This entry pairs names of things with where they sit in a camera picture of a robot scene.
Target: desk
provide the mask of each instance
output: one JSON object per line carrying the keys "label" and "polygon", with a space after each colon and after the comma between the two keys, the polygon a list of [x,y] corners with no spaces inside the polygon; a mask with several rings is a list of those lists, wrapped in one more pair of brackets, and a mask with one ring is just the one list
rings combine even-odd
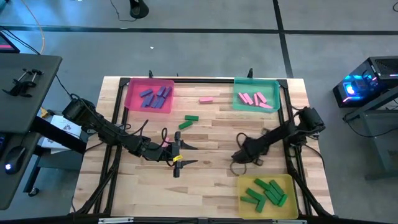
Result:
{"label": "desk", "polygon": [[[104,77],[97,111],[111,120],[120,77]],[[292,105],[308,106],[308,98],[302,79],[288,79]],[[259,137],[262,128],[279,126],[278,114],[238,111],[232,109],[233,84],[220,83],[176,83],[172,112],[170,114],[130,111],[127,123],[134,131],[149,119],[144,135],[156,143],[161,142],[160,131],[168,128],[169,137],[178,131],[186,114],[198,115],[199,122],[182,131],[182,139],[197,151],[182,150],[185,160],[198,159],[181,170],[180,178],[172,177],[172,168],[165,162],[149,162],[123,149],[116,190],[114,192],[112,216],[134,217],[238,217],[238,198],[235,177],[229,170],[231,155],[238,150],[235,136],[244,132]],[[124,88],[123,105],[127,88]],[[214,96],[209,105],[199,105],[202,96]],[[123,107],[119,110],[121,123]],[[90,137],[87,147],[98,144],[97,137]],[[308,145],[318,149],[316,141]],[[105,145],[86,152],[73,199],[79,209],[98,185],[104,158]],[[282,141],[270,147],[268,155],[262,156],[262,167],[248,164],[247,174],[285,174],[286,165]],[[322,160],[311,150],[303,147],[302,159],[308,188],[326,211],[333,213],[328,184]],[[104,191],[101,212],[106,204],[108,189]],[[297,186],[301,211],[304,211],[302,193]]]}

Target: computer mouse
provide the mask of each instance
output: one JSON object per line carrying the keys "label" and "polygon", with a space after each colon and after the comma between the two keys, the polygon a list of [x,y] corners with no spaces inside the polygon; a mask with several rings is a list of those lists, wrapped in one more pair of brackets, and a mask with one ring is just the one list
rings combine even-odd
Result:
{"label": "computer mouse", "polygon": [[13,147],[7,154],[4,166],[6,168],[6,174],[15,174],[21,167],[24,161],[26,148],[23,146]]}

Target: yellow tray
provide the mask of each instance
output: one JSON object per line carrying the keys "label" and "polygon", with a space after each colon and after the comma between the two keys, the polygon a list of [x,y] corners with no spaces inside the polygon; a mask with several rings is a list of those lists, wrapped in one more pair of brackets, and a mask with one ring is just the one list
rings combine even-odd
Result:
{"label": "yellow tray", "polygon": [[[250,187],[258,193],[264,194],[264,189],[254,183],[254,180],[261,179],[265,183],[275,180],[281,189],[287,194],[287,200],[282,207],[272,204],[267,198],[266,205],[261,213],[256,212],[256,205],[241,201],[241,196],[250,197],[246,190]],[[296,219],[299,217],[299,210],[296,204],[296,195],[293,188],[293,179],[288,174],[281,175],[241,175],[238,177],[238,201],[239,216],[242,218],[256,219]]]}

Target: green block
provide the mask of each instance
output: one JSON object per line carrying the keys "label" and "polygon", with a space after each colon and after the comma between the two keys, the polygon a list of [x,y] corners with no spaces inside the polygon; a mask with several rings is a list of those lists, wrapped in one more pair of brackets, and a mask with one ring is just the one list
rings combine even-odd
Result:
{"label": "green block", "polygon": [[264,197],[263,200],[259,201],[259,203],[256,206],[256,212],[261,213],[262,209],[264,208],[264,206],[266,205],[266,198]]}
{"label": "green block", "polygon": [[260,179],[256,179],[254,181],[254,183],[266,190],[269,190],[271,188],[271,186],[269,184],[265,183],[264,181],[262,181]]}
{"label": "green block", "polygon": [[276,200],[280,200],[281,195],[279,195],[279,193],[273,187],[270,187],[268,192],[270,192],[276,198]]}
{"label": "green block", "polygon": [[250,188],[248,188],[248,189],[246,190],[246,193],[247,193],[248,195],[254,197],[254,198],[257,199],[257,200],[262,200],[262,199],[264,198],[264,196],[263,196],[262,194],[259,194],[259,193],[255,192],[254,190],[252,190],[252,189],[250,189]]}
{"label": "green block", "polygon": [[199,121],[199,116],[185,115],[187,121]]}
{"label": "green block", "polygon": [[286,202],[286,199],[287,199],[287,195],[283,195],[282,198],[281,198],[281,200],[280,200],[279,203],[278,203],[278,206],[279,206],[279,207],[284,206],[284,203]]}
{"label": "green block", "polygon": [[249,198],[249,197],[241,197],[241,201],[249,202],[249,203],[253,203],[253,204],[257,204],[259,202],[257,199]]}
{"label": "green block", "polygon": [[267,198],[268,198],[274,205],[277,205],[277,204],[279,203],[279,200],[277,200],[277,199],[275,198],[275,196],[274,196],[271,192],[269,192],[268,190],[266,190],[264,193],[265,193],[265,195],[267,196]]}
{"label": "green block", "polygon": [[278,192],[279,195],[285,194],[285,192],[281,189],[281,187],[279,187],[276,181],[272,180],[269,182],[269,184],[271,184],[271,186],[275,188],[275,190]]}
{"label": "green block", "polygon": [[191,126],[192,124],[193,124],[192,121],[187,121],[187,122],[184,122],[184,123],[180,124],[178,126],[178,128],[179,129],[184,129],[184,128],[187,128],[187,127]]}

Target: blue block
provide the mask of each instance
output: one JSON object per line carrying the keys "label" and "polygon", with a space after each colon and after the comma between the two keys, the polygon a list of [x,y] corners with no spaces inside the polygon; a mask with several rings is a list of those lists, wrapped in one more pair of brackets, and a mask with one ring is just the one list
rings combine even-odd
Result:
{"label": "blue block", "polygon": [[168,88],[166,89],[166,91],[164,92],[163,97],[164,97],[164,98],[168,97],[168,95],[169,95],[171,92],[172,92],[172,87],[170,86],[170,87],[168,87]]}
{"label": "blue block", "polygon": [[156,108],[157,103],[159,102],[160,97],[156,98],[156,100],[150,106],[151,108]]}
{"label": "blue block", "polygon": [[160,90],[157,92],[157,96],[162,96],[162,94],[163,94],[163,92],[164,92],[164,90],[166,89],[166,87],[164,87],[164,86],[162,86],[161,88],[160,88]]}
{"label": "blue block", "polygon": [[166,101],[166,99],[165,99],[165,98],[163,98],[163,97],[158,97],[158,99],[159,99],[159,102],[157,102],[157,104],[156,104],[156,107],[155,107],[155,108],[158,108],[158,109],[160,109],[160,108],[162,108],[162,106],[163,106],[163,104],[164,104],[164,101]]}
{"label": "blue block", "polygon": [[148,94],[151,94],[153,91],[152,90],[145,90],[142,93],[139,94],[140,97],[144,97]]}
{"label": "blue block", "polygon": [[154,99],[154,97],[155,97],[155,96],[154,96],[153,94],[151,94],[151,95],[145,97],[144,102],[142,102],[142,104],[141,104],[141,107],[143,108],[143,107],[146,107],[146,106],[150,105],[150,103],[152,102],[152,100]]}

